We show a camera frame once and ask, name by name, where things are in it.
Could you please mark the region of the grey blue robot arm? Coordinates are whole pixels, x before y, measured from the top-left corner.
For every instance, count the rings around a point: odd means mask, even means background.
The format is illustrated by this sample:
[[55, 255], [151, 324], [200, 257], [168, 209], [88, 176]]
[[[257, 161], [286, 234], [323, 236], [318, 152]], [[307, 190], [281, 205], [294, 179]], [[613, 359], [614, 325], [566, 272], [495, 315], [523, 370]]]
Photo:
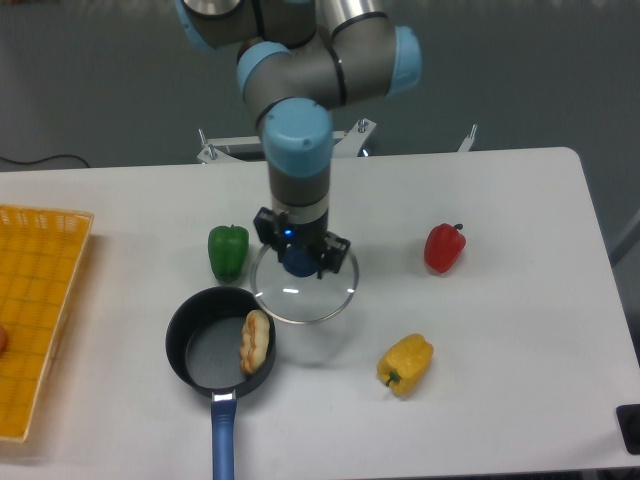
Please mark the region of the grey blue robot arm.
[[338, 273], [350, 243], [328, 229], [332, 110], [415, 87], [416, 34], [379, 1], [179, 1], [187, 36], [238, 45], [237, 83], [268, 164], [260, 241], [297, 277]]

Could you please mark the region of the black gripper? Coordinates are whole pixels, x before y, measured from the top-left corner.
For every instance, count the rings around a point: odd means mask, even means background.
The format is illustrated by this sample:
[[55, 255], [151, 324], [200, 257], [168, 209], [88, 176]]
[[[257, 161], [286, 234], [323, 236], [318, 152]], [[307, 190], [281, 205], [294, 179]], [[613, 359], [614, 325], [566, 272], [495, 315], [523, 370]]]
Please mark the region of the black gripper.
[[287, 212], [275, 214], [261, 207], [253, 224], [259, 241], [275, 251], [283, 260], [288, 249], [294, 248], [317, 260], [317, 278], [326, 272], [338, 274], [350, 250], [350, 241], [327, 232], [329, 212], [309, 223], [292, 223]]

